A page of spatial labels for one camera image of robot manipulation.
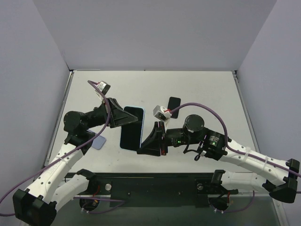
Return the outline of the black phone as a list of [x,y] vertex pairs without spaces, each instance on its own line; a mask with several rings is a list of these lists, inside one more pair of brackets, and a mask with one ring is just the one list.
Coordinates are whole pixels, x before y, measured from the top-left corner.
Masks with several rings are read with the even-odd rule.
[[[168,109],[169,110],[174,110],[175,108],[179,107],[181,105],[181,99],[178,97],[170,97],[168,101]],[[171,118],[177,119],[179,115],[179,111],[175,111]]]

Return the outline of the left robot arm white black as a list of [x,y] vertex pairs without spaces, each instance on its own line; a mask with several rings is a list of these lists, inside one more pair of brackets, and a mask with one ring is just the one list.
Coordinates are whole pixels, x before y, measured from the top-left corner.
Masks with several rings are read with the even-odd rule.
[[85,169],[60,186],[69,170],[91,147],[91,139],[96,134],[89,129],[101,125],[115,128],[137,120],[114,98],[102,101],[99,107],[87,113],[69,111],[63,118],[68,135],[57,156],[24,191],[18,189],[14,193],[15,217],[31,226],[49,226],[57,212],[74,196],[81,192],[93,193],[97,187],[96,175]]

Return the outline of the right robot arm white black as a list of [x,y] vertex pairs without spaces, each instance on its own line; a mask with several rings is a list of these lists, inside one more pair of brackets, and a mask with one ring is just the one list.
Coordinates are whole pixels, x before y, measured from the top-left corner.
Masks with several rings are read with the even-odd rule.
[[166,129],[158,121],[150,135],[142,142],[137,154],[163,156],[170,146],[186,146],[184,153],[191,152],[190,145],[197,144],[194,158],[201,157],[234,164],[246,169],[237,173],[217,169],[210,180],[211,189],[220,193],[223,190],[252,190],[267,192],[280,202],[293,203],[297,195],[300,163],[295,159],[278,160],[253,151],[224,136],[204,127],[203,118],[196,114],[186,117],[183,127]]

